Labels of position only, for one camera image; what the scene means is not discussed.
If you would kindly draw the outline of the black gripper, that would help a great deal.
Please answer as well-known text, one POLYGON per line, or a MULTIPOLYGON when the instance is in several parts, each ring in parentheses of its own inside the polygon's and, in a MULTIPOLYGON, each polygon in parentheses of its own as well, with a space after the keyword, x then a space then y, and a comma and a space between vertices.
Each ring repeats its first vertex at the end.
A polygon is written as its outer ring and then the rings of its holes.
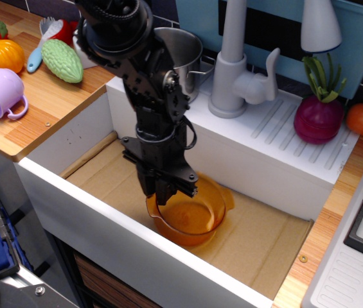
POLYGON ((186 130, 174 130, 161 140, 146 140, 139 135, 121 140, 123 156, 136 165, 143 193, 155 194, 158 205, 166 205, 179 191, 189 197, 198 192, 198 175, 184 157, 184 152, 196 144, 197 135, 193 135, 190 144, 186 144, 186 139, 186 130))

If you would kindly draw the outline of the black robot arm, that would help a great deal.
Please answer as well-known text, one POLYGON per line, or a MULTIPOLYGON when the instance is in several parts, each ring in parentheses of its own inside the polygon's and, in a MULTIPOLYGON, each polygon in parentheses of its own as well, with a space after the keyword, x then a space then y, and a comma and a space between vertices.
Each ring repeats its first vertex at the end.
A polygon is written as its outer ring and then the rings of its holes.
POLYGON ((144 1, 77 1, 81 18, 78 44, 90 60, 122 79, 136 113, 134 137, 124 137, 124 157, 136 165, 145 196, 165 205, 176 193, 197 193, 197 174, 184 153, 192 125, 186 118, 174 62, 155 34, 153 15, 144 1))

